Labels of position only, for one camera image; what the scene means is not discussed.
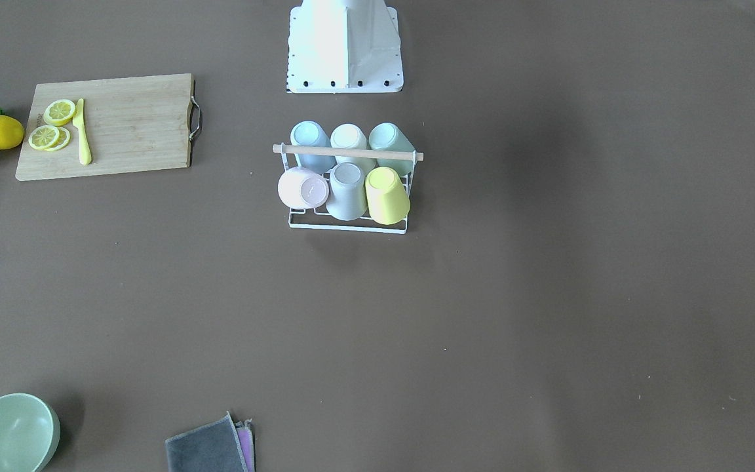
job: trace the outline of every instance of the white cup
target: white cup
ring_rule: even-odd
[[[328,199],[328,182],[305,167],[291,167],[279,177],[279,198],[294,210],[319,207]]]
[[[346,123],[345,125],[337,126],[330,134],[330,147],[338,149],[369,149],[369,142],[363,131],[357,128],[357,125]],[[344,162],[351,162],[351,164],[360,167],[364,175],[368,174],[369,170],[374,169],[378,165],[375,159],[367,157],[336,156],[337,164]]]

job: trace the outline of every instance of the yellow cup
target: yellow cup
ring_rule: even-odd
[[[396,224],[410,212],[410,197],[392,167],[377,167],[366,176],[366,202],[379,224]]]

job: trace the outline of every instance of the wooden dowel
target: wooden dowel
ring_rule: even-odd
[[[313,155],[344,155],[345,157],[367,157],[369,159],[396,159],[411,161],[413,151],[375,151],[372,149],[340,149],[338,147],[290,146],[290,144],[273,144],[275,153],[312,153]],[[416,161],[423,161],[425,153],[416,152]]]

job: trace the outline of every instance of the towel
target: towel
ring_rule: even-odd
[[[254,472],[253,450],[251,422],[235,423],[228,412],[216,422],[165,440],[169,472]]]

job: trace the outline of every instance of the green bowl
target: green bowl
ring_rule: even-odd
[[[60,420],[44,401],[27,393],[0,397],[0,472],[37,472],[59,441]]]

